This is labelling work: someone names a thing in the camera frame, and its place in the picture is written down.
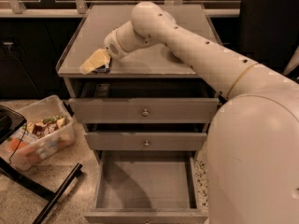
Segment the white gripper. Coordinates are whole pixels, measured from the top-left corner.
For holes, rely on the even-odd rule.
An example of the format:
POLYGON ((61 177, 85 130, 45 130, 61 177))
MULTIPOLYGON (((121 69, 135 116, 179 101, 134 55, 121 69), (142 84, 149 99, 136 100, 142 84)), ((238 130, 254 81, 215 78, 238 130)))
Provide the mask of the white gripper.
POLYGON ((121 47, 117 32, 113 30, 104 40, 105 49, 95 51, 80 67, 79 71, 83 75, 95 73, 94 70, 106 63, 110 64, 110 57, 113 59, 122 59, 128 53, 121 47))

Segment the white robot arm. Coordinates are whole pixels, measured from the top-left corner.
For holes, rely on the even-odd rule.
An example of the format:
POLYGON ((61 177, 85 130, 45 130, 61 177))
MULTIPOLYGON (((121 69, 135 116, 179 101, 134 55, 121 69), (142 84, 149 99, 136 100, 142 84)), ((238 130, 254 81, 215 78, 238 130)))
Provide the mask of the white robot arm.
POLYGON ((151 2, 104 40, 114 59, 155 43, 227 100, 207 136, 209 224, 299 224, 297 83, 178 26, 151 2))

